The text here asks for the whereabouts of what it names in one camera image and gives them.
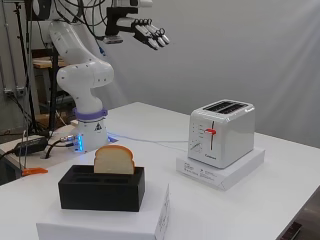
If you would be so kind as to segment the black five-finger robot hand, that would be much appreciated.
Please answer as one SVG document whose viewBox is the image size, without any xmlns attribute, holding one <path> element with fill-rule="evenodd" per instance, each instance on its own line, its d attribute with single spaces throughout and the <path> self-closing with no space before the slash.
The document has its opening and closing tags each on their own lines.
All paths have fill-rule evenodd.
<svg viewBox="0 0 320 240">
<path fill-rule="evenodd" d="M 163 28 L 153 25 L 151 19 L 128 17 L 128 14 L 137 14 L 134 7 L 108 7 L 107 26 L 103 42 L 105 44 L 119 44 L 123 39 L 120 32 L 130 33 L 136 40 L 154 50 L 165 47 L 170 43 Z"/>
</svg>

